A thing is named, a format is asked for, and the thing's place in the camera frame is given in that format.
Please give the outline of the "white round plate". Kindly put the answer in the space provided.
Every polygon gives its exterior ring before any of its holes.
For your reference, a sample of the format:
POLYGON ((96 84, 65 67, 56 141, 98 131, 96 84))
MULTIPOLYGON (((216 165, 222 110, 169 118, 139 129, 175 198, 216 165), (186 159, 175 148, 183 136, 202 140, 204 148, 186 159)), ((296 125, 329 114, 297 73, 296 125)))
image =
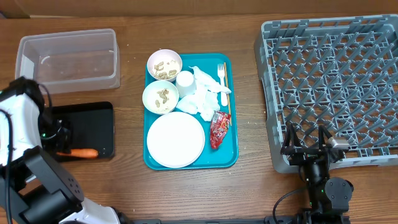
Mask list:
POLYGON ((205 146, 205 132, 192 115, 171 112, 152 123, 146 143, 150 156, 158 164, 179 169, 199 158, 205 146))

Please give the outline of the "pink bowl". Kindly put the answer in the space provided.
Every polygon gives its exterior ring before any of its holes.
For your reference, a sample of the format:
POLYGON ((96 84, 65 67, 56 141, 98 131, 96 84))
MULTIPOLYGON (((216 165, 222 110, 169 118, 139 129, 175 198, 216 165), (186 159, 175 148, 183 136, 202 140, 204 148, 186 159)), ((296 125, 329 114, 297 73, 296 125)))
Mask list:
MULTIPOLYGON (((176 61, 180 66, 180 70, 177 73, 177 75, 178 75, 182 71, 182 65, 183 65, 182 58, 178 53, 174 52, 173 50, 169 50, 169 49, 160 49, 160 50, 154 52, 149 57, 149 59, 147 61, 147 71, 156 80, 162 80, 162 79, 158 79, 154 76, 154 74, 152 72, 154 65, 157 65, 160 62, 169 62, 171 60, 176 61)), ((175 77, 165 80, 165 81, 174 82, 176 80, 177 75, 175 77)))

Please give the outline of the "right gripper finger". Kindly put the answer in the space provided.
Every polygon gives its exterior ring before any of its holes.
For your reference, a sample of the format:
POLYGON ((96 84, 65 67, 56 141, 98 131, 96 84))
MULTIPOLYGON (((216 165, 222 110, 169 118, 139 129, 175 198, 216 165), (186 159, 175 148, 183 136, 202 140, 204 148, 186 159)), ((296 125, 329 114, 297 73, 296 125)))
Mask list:
POLYGON ((319 149, 324 149, 327 146, 327 142, 332 138, 332 134, 327 130, 324 125, 318 127, 318 146, 319 149))
POLYGON ((287 131, 281 147, 281 152, 300 152, 301 150, 302 145, 293 124, 287 123, 287 131))

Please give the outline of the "red snack wrapper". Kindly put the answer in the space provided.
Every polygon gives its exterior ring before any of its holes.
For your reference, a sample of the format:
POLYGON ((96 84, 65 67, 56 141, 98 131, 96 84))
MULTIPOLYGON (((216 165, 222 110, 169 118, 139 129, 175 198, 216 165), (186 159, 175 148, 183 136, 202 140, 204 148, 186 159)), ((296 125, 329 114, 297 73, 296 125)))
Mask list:
POLYGON ((218 149, 226 136, 231 115, 222 111, 215 111, 210 124, 210 144, 212 149, 218 149))

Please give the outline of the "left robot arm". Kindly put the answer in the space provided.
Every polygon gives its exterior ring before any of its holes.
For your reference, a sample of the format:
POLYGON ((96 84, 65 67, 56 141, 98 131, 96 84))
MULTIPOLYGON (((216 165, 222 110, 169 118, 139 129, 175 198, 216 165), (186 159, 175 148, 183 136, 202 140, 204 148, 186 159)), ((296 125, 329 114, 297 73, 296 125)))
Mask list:
POLYGON ((69 120, 53 116, 40 83, 19 77, 1 90, 1 207, 9 223, 130 223, 84 196, 54 154, 71 152, 69 120))

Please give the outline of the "orange carrot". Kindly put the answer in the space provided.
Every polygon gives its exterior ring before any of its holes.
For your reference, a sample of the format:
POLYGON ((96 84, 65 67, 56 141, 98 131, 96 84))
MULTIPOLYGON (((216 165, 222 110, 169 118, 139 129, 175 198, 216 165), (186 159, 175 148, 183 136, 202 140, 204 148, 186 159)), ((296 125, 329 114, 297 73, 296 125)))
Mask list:
POLYGON ((69 152, 57 152, 56 155, 81 159, 95 159, 98 157, 99 153, 96 149, 71 149, 69 152))

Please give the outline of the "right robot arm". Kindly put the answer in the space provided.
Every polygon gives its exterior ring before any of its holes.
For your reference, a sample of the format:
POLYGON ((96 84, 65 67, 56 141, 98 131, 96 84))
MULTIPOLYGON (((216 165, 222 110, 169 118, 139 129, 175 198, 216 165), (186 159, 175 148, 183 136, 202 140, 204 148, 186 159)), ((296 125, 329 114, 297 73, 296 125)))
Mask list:
POLYGON ((276 223, 276 208, 283 199, 306 190, 310 207, 303 208, 290 223, 349 223, 344 216, 349 210, 353 184, 340 177, 331 177, 330 164, 342 159, 349 151, 344 138, 335 138, 324 125, 318 127, 318 142, 310 147, 301 145, 293 124, 287 125, 287 133, 280 153, 288 157, 291 166, 298 167, 298 174, 305 186, 283 195, 275 203, 272 216, 276 223))

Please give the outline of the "white bowl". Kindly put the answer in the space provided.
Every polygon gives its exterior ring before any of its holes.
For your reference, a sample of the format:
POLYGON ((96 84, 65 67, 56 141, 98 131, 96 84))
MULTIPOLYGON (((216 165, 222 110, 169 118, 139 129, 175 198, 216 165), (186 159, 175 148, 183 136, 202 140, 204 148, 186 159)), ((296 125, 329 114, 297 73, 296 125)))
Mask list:
POLYGON ((142 102, 147 110, 152 113, 163 115, 173 111, 179 101, 179 93, 177 87, 165 80, 157 80, 150 83, 147 87, 145 87, 144 92, 142 94, 142 102), (163 90, 164 88, 169 90, 169 101, 166 103, 166 106, 161 106, 157 108, 155 105, 156 93, 159 90, 163 90))

